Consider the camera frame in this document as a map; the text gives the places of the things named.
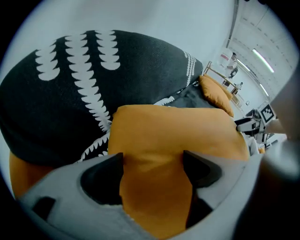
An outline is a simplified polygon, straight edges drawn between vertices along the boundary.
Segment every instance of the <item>black cushion with white pattern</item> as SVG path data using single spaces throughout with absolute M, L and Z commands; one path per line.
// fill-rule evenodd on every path
M 61 37 L 30 53 L 3 80 L 1 131 L 15 155 L 39 165 L 59 167 L 106 154 L 119 106 L 175 96 L 202 69 L 181 49 L 138 33 Z

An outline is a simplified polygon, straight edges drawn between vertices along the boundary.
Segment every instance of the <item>ceiling light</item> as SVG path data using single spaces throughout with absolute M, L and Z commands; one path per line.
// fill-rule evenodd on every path
M 266 59 L 256 50 L 256 49 L 252 49 L 252 52 L 254 52 L 256 54 L 257 57 L 260 58 L 261 61 L 263 61 L 263 63 L 268 67 L 268 69 L 273 73 L 274 70 L 273 68 L 270 66 L 270 64 L 266 61 Z
M 266 91 L 266 89 L 262 86 L 261 83 L 260 83 L 260 86 L 261 86 L 262 90 L 264 91 L 264 93 L 265 93 L 267 96 L 269 96 L 268 93 L 267 93 L 267 91 Z
M 239 64 L 241 64 L 245 69 L 247 69 L 248 71 L 250 71 L 250 69 L 244 64 L 242 63 L 240 60 L 237 59 L 237 61 L 239 62 Z

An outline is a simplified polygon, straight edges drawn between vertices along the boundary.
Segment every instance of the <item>orange pillow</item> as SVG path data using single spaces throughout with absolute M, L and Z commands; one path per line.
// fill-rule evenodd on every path
M 248 159 L 243 136 L 221 109 L 126 105 L 115 113 L 108 153 L 124 154 L 124 211 L 159 239 L 186 229 L 192 185 L 184 150 Z
M 207 75 L 206 73 L 204 74 L 205 77 L 208 77 L 209 79 L 211 79 L 215 84 L 217 84 L 222 90 L 223 92 L 226 94 L 226 96 L 228 97 L 229 100 L 232 99 L 233 95 L 225 88 L 223 87 L 219 82 L 217 82 L 215 79 L 213 79 L 211 76 Z
M 204 96 L 209 102 L 223 109 L 229 116 L 234 116 L 228 97 L 216 83 L 208 77 L 199 76 L 199 84 L 202 87 Z

